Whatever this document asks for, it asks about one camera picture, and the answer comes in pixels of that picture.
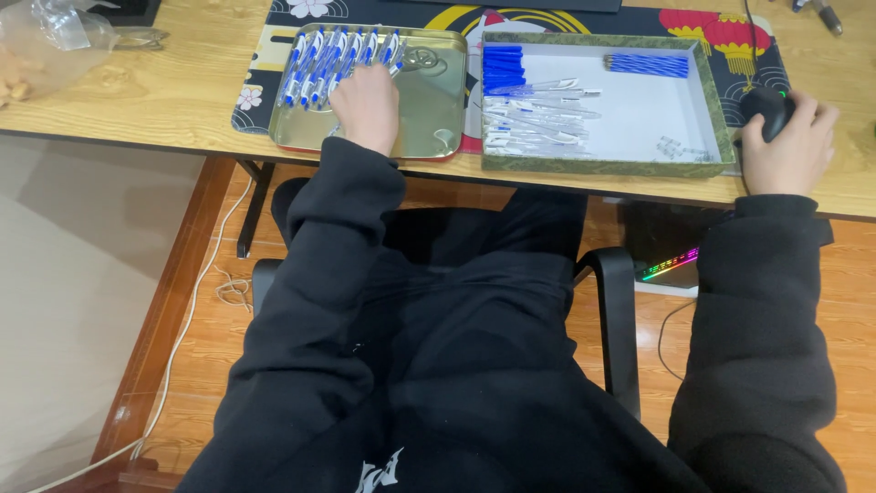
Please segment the white wall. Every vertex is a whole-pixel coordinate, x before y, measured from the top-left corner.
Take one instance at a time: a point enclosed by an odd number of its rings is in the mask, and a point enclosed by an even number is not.
[[[88,465],[202,163],[0,137],[0,493]]]

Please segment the gold metal tray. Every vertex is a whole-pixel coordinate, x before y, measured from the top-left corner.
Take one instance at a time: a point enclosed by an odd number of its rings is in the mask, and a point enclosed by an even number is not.
[[[399,30],[407,39],[405,67],[395,77],[399,88],[399,137],[392,157],[440,159],[456,152],[463,135],[465,117],[465,63],[468,51],[465,38],[458,32],[412,29],[375,25],[347,25],[351,32],[378,28],[379,42]],[[301,32],[336,25],[308,24]],[[319,151],[322,140],[337,125],[331,109],[304,111],[300,105],[291,110],[285,104],[274,107],[268,132],[278,146],[295,151]],[[343,129],[336,133],[343,137]]]

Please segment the desk leg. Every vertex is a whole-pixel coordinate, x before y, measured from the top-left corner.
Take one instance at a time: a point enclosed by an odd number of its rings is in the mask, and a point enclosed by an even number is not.
[[[253,190],[252,199],[250,199],[250,208],[246,211],[244,225],[240,228],[240,237],[237,239],[237,258],[245,259],[250,256],[250,246],[252,238],[256,234],[258,217],[262,213],[262,206],[265,205],[265,198],[268,195],[273,169],[276,165],[272,162],[265,162],[259,168],[255,162],[243,160],[237,161],[237,164],[245,169],[256,183],[256,189]]]

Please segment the black cable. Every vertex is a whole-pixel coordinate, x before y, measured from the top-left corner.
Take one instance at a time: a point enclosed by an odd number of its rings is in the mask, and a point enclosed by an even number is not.
[[[752,10],[748,8],[748,0],[745,0],[745,14],[748,16],[748,25],[752,27],[752,63],[754,64],[752,80],[754,80],[754,77],[758,76],[758,33],[757,29],[754,28],[754,18]]]
[[[691,304],[694,304],[694,303],[696,303],[696,299],[695,299],[695,298],[692,299],[692,300],[690,300],[690,302],[685,303],[685,304],[683,304],[682,306],[679,306],[679,307],[676,308],[675,310],[670,311],[669,314],[666,316],[666,318],[663,319],[663,323],[660,325],[660,337],[657,338],[657,357],[660,358],[660,362],[663,363],[663,367],[664,367],[669,373],[671,373],[672,376],[674,376],[675,378],[677,378],[677,379],[679,379],[679,380],[681,380],[681,381],[684,381],[684,379],[681,378],[680,376],[678,376],[674,371],[672,371],[671,369],[669,369],[669,365],[666,364],[666,362],[663,360],[663,353],[661,352],[661,344],[662,344],[662,342],[663,342],[663,329],[666,328],[666,323],[669,321],[669,317],[672,317],[673,315],[675,315],[675,314],[678,313],[679,311],[684,310],[685,308],[689,307]]]

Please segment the sleeve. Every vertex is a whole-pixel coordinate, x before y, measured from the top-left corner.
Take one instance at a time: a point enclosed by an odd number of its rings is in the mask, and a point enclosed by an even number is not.
[[[700,247],[687,374],[668,446],[716,492],[845,491],[816,439],[837,412],[816,325],[829,228],[803,196],[750,196]]]
[[[343,351],[405,180],[383,155],[345,139],[322,144],[320,168],[290,206],[294,231],[231,368],[207,444],[178,491],[239,489],[342,420],[372,390]]]

